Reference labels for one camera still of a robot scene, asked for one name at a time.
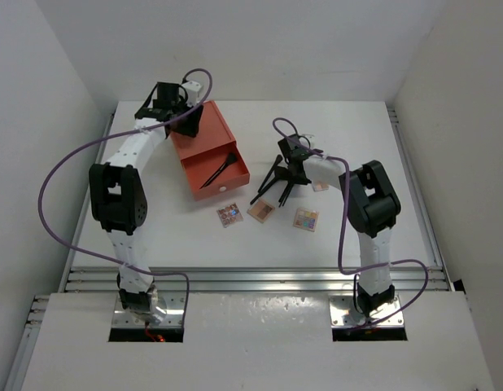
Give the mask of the orange drawer box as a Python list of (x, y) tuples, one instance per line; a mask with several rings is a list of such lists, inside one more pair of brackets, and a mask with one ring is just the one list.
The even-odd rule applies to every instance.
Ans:
[[(190, 138), (173, 132), (170, 138), (194, 200), (204, 200), (249, 183), (248, 167), (239, 152), (233, 133), (215, 102), (208, 101), (203, 104), (196, 137)], [(225, 163), (230, 153), (237, 156), (237, 161), (225, 168), (208, 185), (206, 183), (208, 179)]]

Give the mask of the small black makeup brush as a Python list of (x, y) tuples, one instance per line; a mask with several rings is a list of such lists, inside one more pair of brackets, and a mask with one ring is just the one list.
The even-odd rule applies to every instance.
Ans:
[(215, 171), (213, 175), (211, 175), (207, 181), (202, 185), (202, 188), (205, 188), (212, 184), (215, 179), (221, 175), (229, 166), (234, 164), (238, 160), (238, 157), (233, 153), (229, 153), (227, 157), (225, 158), (225, 162)]

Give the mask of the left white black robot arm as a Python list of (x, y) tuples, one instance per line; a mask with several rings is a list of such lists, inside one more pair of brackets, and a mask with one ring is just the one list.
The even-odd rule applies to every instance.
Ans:
[(145, 325), (158, 325), (166, 303), (159, 298), (138, 244), (148, 214), (140, 173), (154, 150), (172, 132), (191, 138), (199, 131), (203, 112), (197, 81), (159, 82), (134, 115), (136, 134), (130, 135), (104, 163), (89, 170), (90, 206), (112, 242), (120, 261), (118, 289), (122, 307)]

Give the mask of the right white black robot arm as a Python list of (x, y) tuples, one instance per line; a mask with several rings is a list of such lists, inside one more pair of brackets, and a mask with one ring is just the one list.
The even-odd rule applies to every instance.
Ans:
[(372, 160), (350, 170), (345, 160), (311, 152), (297, 136), (278, 142), (281, 153), (300, 165), (306, 177), (322, 180), (342, 192), (347, 214), (357, 232), (361, 266), (356, 285), (356, 311), (365, 317), (394, 299), (390, 276), (391, 229), (401, 204), (381, 162)]

